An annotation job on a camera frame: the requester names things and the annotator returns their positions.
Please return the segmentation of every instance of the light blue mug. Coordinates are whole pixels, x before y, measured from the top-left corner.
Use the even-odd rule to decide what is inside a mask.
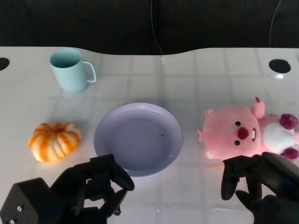
[[[83,63],[91,66],[93,80],[87,80],[87,72]],[[94,83],[97,80],[93,65],[83,61],[82,53],[74,48],[65,48],[55,52],[50,58],[50,65],[60,87],[67,92],[82,92],[87,88],[87,82]]]

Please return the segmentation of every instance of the mug handle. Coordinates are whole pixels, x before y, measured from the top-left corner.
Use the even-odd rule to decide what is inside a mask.
[[[86,61],[83,61],[83,63],[86,63],[86,64],[89,64],[93,70],[93,80],[88,80],[89,83],[94,83],[95,81],[97,81],[97,76],[95,74],[95,70],[94,70],[94,67],[93,65],[90,63],[90,62],[86,62]]]

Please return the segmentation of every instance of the white plush belly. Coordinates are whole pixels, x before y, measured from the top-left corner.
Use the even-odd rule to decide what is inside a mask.
[[[286,130],[280,123],[272,123],[265,127],[263,140],[270,151],[280,154],[295,145],[295,132]]]

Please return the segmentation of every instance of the cable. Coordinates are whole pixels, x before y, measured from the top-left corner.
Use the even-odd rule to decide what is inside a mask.
[[[153,0],[150,1],[150,17],[151,17],[151,28],[152,28],[152,31],[153,31],[153,36],[154,36],[155,42],[157,43],[157,45],[158,45],[158,47],[159,47],[159,49],[161,51],[161,54],[164,56],[162,48],[161,48],[158,40],[156,39],[156,35],[155,35],[155,31],[154,31],[154,24],[153,24]]]
[[[276,14],[276,12],[277,12],[277,10],[279,8],[280,3],[281,3],[281,0],[279,0],[279,3],[276,6],[276,9],[274,11],[274,14],[273,14],[273,17],[272,17],[272,20],[271,20],[270,31],[269,31],[269,48],[271,47],[272,25],[273,25],[274,17],[275,17],[275,14]]]

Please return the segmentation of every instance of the black backdrop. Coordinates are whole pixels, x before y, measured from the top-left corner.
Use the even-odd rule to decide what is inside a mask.
[[[164,54],[269,47],[278,0],[153,0]],[[0,46],[66,46],[106,54],[159,54],[150,0],[0,0]],[[272,47],[299,47],[299,0],[281,0]]]

